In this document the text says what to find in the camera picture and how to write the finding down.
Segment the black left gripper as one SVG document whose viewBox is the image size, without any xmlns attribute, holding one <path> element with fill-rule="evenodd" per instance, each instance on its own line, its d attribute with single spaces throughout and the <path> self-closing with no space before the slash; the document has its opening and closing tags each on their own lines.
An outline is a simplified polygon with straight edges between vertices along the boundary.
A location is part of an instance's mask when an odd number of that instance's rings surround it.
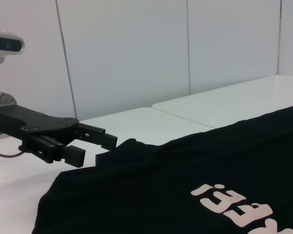
<svg viewBox="0 0 293 234">
<path fill-rule="evenodd" d="M 19 150 L 31 153 L 46 163 L 61 161 L 80 168 L 85 150 L 66 146 L 73 140 L 115 149 L 118 138 L 105 129 L 79 123 L 72 117 L 52 117 L 19 105 L 0 106 L 0 132 L 22 140 Z"/>
</svg>

